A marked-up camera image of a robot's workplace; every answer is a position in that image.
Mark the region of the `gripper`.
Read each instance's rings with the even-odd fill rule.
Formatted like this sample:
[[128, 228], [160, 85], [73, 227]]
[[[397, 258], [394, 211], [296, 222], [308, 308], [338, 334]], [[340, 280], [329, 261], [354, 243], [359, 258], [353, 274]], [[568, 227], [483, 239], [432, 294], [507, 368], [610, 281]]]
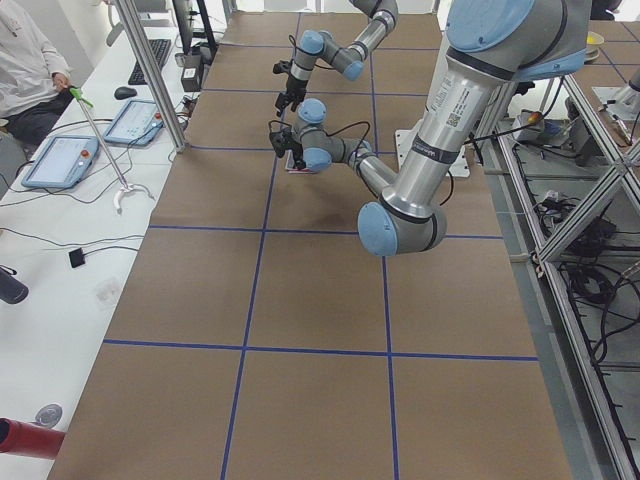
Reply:
[[307, 93], [307, 80], [300, 80], [292, 75], [288, 76], [286, 90], [280, 92], [275, 107], [278, 113], [283, 113], [288, 107], [295, 112], [298, 106], [304, 101]]
[[304, 161], [303, 148], [300, 144], [295, 143], [291, 148], [291, 152], [293, 153], [293, 156], [297, 162], [303, 161], [306, 164], [306, 162]]

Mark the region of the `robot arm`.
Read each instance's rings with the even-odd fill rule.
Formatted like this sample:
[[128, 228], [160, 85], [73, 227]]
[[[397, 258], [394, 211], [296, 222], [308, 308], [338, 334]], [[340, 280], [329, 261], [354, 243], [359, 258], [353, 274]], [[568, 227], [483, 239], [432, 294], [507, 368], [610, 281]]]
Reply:
[[437, 246], [446, 217], [435, 194], [485, 111], [492, 92], [512, 81], [554, 78], [579, 70], [586, 55], [591, 5], [587, 1], [455, 1], [440, 52], [444, 72], [432, 81], [424, 115], [398, 170], [382, 163], [369, 144], [342, 139], [324, 128], [325, 105], [306, 94], [318, 61], [348, 79], [358, 78], [371, 52], [392, 33], [393, 1], [361, 1], [369, 22], [348, 46], [326, 31], [308, 30], [288, 62], [278, 111], [298, 115], [270, 141], [278, 156], [291, 155], [297, 169], [320, 172], [348, 165], [373, 193], [358, 215], [363, 246], [377, 256], [422, 252]]
[[278, 116], [288, 107], [295, 111], [305, 100], [319, 60], [347, 80], [355, 81], [371, 53], [395, 30], [399, 19], [396, 1], [351, 1], [351, 4], [367, 16], [367, 24], [349, 44], [340, 44], [327, 30], [305, 30], [299, 39], [290, 38], [294, 46], [292, 58], [273, 66], [274, 74], [287, 75], [285, 90], [275, 101]]

